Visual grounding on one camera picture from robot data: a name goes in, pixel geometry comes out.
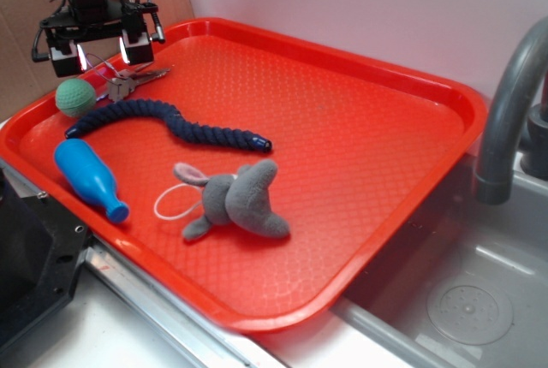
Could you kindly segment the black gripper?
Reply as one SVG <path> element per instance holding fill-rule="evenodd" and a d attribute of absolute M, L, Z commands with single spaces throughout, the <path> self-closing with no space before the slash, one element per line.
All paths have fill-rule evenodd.
<path fill-rule="evenodd" d="M 70 0 L 63 0 L 39 22 L 31 58 L 50 61 L 59 78 L 83 74 L 86 57 L 80 45 L 104 39 L 119 40 L 122 60 L 128 65 L 152 62 L 152 44 L 166 42 L 157 4 L 103 0 L 77 9 Z"/>

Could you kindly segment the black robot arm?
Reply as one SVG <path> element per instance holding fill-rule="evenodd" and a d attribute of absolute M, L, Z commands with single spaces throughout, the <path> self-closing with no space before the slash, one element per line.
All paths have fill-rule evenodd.
<path fill-rule="evenodd" d="M 39 23 L 33 41 L 34 62 L 51 62 L 57 77 L 83 74 L 84 43 L 115 39 L 129 65 L 152 62 L 152 44 L 165 42 L 158 6 L 152 0 L 59 0 Z"/>

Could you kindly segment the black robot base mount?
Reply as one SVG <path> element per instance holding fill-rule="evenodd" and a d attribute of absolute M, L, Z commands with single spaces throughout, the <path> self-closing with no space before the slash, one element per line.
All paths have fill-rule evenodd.
<path fill-rule="evenodd" d="M 1 175 L 1 351 L 74 298 L 90 229 L 51 196 L 22 197 Z"/>

